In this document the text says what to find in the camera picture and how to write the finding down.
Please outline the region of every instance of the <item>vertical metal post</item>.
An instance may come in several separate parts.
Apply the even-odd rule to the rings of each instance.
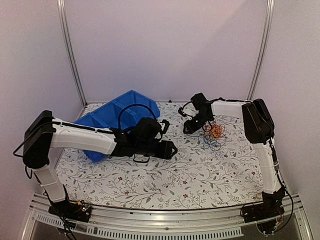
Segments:
[[[272,17],[274,13],[274,5],[275,5],[275,0],[267,0],[267,6],[266,6],[266,13],[265,13],[265,21],[264,21],[264,28],[263,28],[263,34],[262,34],[262,40],[261,40],[261,45],[260,45],[260,51],[258,55],[258,59],[255,65],[254,73],[253,73],[253,78],[252,82],[249,88],[248,95],[246,97],[247,100],[252,100],[255,94],[255,90],[257,87],[259,75],[261,72],[262,64],[264,61],[265,57],[265,52],[267,49],[267,43],[269,39],[269,33],[270,33],[270,28],[271,28],[271,23],[272,23]]]
[[[62,35],[65,43],[65,48],[68,54],[70,67],[72,70],[74,83],[76,86],[76,90],[79,94],[80,100],[82,105],[85,107],[87,105],[87,100],[85,97],[84,90],[82,88],[82,84],[80,81],[77,65],[76,65],[76,59],[74,55],[74,51],[71,44],[71,38],[69,33],[69,27],[68,27],[68,21],[67,21],[67,14],[66,14],[66,8],[65,8],[65,1],[64,0],[57,0],[58,5],[58,11],[59,11],[59,17],[61,22],[61,28],[62,28]]]

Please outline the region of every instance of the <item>partition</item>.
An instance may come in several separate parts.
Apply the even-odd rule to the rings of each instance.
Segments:
[[[267,1],[65,2],[87,101],[134,89],[156,101],[245,99]]]
[[[280,169],[320,239],[320,2],[276,1],[255,98],[275,124]]]
[[[34,195],[22,160],[12,152],[43,110],[74,121],[75,88],[55,1],[2,1],[0,8],[0,239],[17,240]],[[57,152],[51,156],[54,162]]]

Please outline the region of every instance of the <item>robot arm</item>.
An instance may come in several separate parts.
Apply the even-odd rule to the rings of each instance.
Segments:
[[[197,114],[190,116],[184,123],[183,132],[192,134],[215,115],[230,116],[243,119],[246,138],[253,145],[258,156],[263,178],[263,203],[244,206],[245,222],[258,221],[283,214],[282,199],[285,188],[278,179],[279,162],[274,148],[274,123],[262,99],[254,101],[226,100],[217,98],[208,101],[202,93],[191,98]],[[184,108],[178,111],[186,117]]]
[[[46,110],[25,132],[22,159],[44,187],[51,204],[51,214],[88,222],[91,205],[82,201],[69,201],[65,186],[50,166],[50,148],[75,148],[115,157],[137,154],[171,159],[177,153],[177,148],[172,141],[161,140],[168,127],[169,122],[166,120],[158,123],[155,119],[145,117],[135,127],[127,130],[94,128],[54,118],[52,112]]]

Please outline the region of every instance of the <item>floral pattern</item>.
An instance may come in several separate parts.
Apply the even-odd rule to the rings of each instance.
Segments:
[[[102,104],[90,104],[87,114]],[[223,137],[208,145],[203,131],[183,134],[183,103],[158,103],[170,122],[164,140],[178,153],[170,160],[107,157],[92,163],[82,150],[66,148],[56,169],[72,200],[134,209],[203,209],[261,200],[262,174],[253,146],[239,118],[216,116]],[[143,156],[136,156],[146,161]]]

